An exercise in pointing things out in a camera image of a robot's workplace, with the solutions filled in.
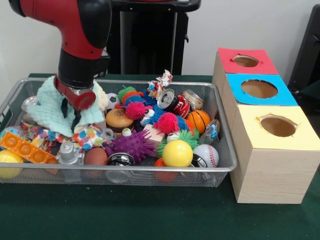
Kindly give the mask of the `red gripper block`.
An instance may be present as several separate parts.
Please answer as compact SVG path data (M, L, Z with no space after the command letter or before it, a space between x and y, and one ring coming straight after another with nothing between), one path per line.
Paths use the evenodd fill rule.
M56 90L65 98L61 103L61 112L63 117L68 115L68 105L70 104L74 110L73 130L81 119L81 111L90 108L96 101L96 95L93 88L75 89L62 83L56 75L53 80Z

